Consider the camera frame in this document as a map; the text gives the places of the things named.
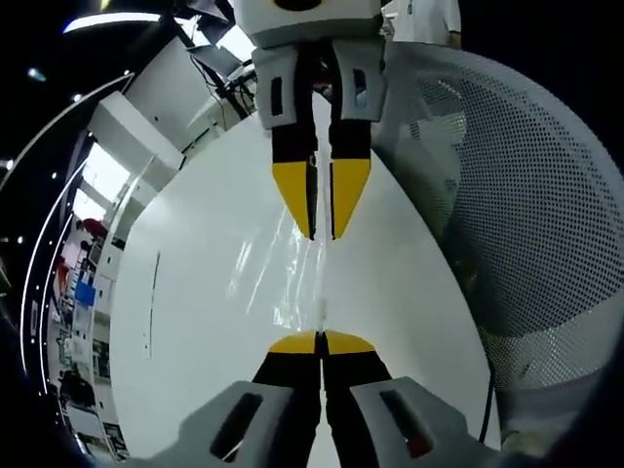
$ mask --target white table surface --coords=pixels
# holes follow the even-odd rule
[[[329,105],[315,96],[314,110],[327,150]],[[133,226],[110,343],[132,456],[173,444],[189,414],[253,378],[273,342],[316,328],[319,243],[296,228],[270,161],[267,133],[256,116],[246,119],[193,159]],[[408,375],[461,410],[478,437],[489,371],[476,327],[425,223],[374,155],[325,275],[326,328],[369,340],[393,376]],[[500,445],[497,421],[493,402],[492,447]],[[309,466],[337,466],[327,426],[317,429]]]

